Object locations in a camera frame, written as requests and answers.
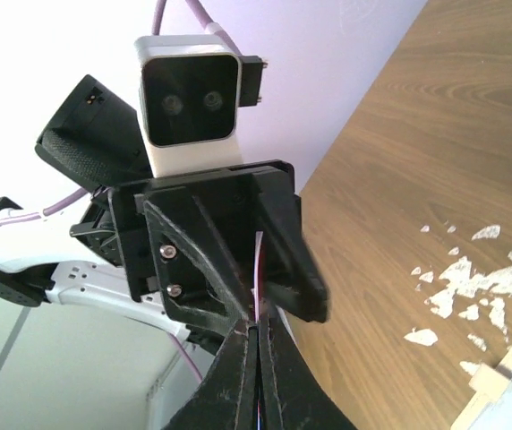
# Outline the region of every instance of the bolt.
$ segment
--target bolt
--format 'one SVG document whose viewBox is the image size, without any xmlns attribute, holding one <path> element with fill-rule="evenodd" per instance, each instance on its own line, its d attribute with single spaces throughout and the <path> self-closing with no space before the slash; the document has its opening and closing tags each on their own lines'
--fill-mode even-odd
<svg viewBox="0 0 512 430">
<path fill-rule="evenodd" d="M 166 287 L 166 292 L 170 297 L 175 298 L 183 294 L 183 288 L 180 285 L 173 284 Z"/>
<path fill-rule="evenodd" d="M 160 247 L 160 254 L 163 258 L 170 260 L 176 257 L 176 248 L 172 245 L 162 245 Z"/>
</svg>

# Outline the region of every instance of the white camera housing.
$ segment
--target white camera housing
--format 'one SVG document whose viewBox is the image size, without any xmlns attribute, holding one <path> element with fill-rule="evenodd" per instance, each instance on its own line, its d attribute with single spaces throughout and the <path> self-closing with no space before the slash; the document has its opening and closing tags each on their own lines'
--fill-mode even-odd
<svg viewBox="0 0 512 430">
<path fill-rule="evenodd" d="M 213 34 L 144 36 L 137 39 L 134 45 L 137 49 L 141 71 L 139 91 L 141 109 L 138 109 L 138 118 L 153 176 L 170 176 L 208 168 L 242 164 L 240 148 L 234 136 L 242 77 L 242 63 L 238 56 L 220 37 Z M 214 136 L 210 136 L 209 133 L 205 137 L 202 132 L 198 132 L 198 135 L 192 134 L 194 139 L 191 142 L 170 142 L 159 145 L 154 142 L 155 139 L 151 138 L 151 131 L 155 125 L 150 123 L 155 120 L 154 118 L 158 118 L 160 124 L 161 120 L 165 122 L 172 120 L 168 119 L 167 114 L 163 117 L 154 115 L 151 117 L 151 109 L 158 108 L 160 100 L 158 100 L 158 94 L 151 91 L 150 85 L 149 87 L 146 85 L 145 81 L 151 79 L 147 77 L 146 70 L 147 67 L 150 68 L 151 62 L 153 61 L 157 61 L 156 64 L 160 64 L 159 60 L 174 60 L 176 58 L 184 60 L 185 63 L 188 60 L 190 60 L 190 62 L 199 63 L 206 63 L 207 61 L 214 63 L 215 60 L 218 60 L 221 64 L 226 63 L 227 70 L 230 72 L 226 76 L 229 75 L 231 77 L 231 79 L 226 81 L 226 88 L 231 97 L 226 99 L 225 131 L 216 139 L 212 138 Z M 190 70 L 191 67 L 189 66 L 184 72 Z M 178 73 L 179 70 L 175 69 L 169 72 Z M 163 71 L 158 72 L 158 76 L 160 80 L 166 80 L 166 82 L 174 84 L 176 88 L 182 88 L 182 85 L 180 87 L 177 85 L 181 82 L 174 82 L 175 79 L 179 78 L 179 76 L 176 76 L 176 73 L 167 73 L 165 68 Z M 201 77 L 201 79 L 205 78 L 212 79 L 213 81 L 218 79 L 214 73 L 210 73 L 209 75 L 205 74 L 204 77 Z M 182 109 L 182 105 L 183 103 L 177 106 L 176 109 Z M 180 130 L 182 130 L 183 133 L 188 133 L 190 129 L 196 130 L 199 123 L 198 118 L 201 119 L 201 122 L 204 121 L 206 124 L 210 124 L 210 113 L 199 113 L 199 109 L 196 109 L 195 113 L 197 115 L 196 120 L 189 121 L 188 128 L 185 122 L 184 125 L 180 124 Z M 205 127 L 206 130 L 213 128 L 215 127 Z"/>
</svg>

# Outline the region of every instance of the cable connector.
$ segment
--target cable connector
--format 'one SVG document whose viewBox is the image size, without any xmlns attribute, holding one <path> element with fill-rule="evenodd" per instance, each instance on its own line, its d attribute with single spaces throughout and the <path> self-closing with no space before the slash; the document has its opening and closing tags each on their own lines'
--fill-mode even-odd
<svg viewBox="0 0 512 430">
<path fill-rule="evenodd" d="M 259 56 L 239 56 L 242 62 L 242 78 L 240 83 L 240 101 L 238 106 L 256 106 L 260 98 L 262 71 L 267 64 Z"/>
</svg>

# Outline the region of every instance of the wooden surface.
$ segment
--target wooden surface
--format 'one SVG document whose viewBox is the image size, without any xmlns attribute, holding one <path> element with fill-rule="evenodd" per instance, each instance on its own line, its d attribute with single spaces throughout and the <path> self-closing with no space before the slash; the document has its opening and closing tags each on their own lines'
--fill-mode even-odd
<svg viewBox="0 0 512 430">
<path fill-rule="evenodd" d="M 328 323 L 296 322 L 294 331 L 321 386 L 362 430 L 449 428 L 474 393 L 459 362 L 494 366 L 508 345 L 488 308 L 476 322 L 457 316 L 479 297 L 456 297 L 442 319 L 424 300 L 445 282 L 416 291 L 410 272 L 437 277 L 462 255 L 483 273 L 512 264 L 512 2 L 430 0 L 303 204 L 332 311 Z M 471 241 L 490 224 L 501 225 L 498 239 Z M 458 257 L 448 255 L 453 246 Z M 412 328 L 439 341 L 409 343 Z"/>
</svg>

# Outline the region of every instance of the camera lens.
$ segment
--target camera lens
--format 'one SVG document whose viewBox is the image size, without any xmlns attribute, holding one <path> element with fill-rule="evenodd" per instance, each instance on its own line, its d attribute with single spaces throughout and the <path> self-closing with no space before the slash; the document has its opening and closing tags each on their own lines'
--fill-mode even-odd
<svg viewBox="0 0 512 430">
<path fill-rule="evenodd" d="M 171 94 L 163 99 L 163 110 L 169 116 L 176 116 L 183 110 L 183 101 Z"/>
<path fill-rule="evenodd" d="M 218 91 L 211 91 L 204 96 L 204 106 L 206 106 L 210 112 L 219 110 L 223 103 L 222 95 Z"/>
</svg>

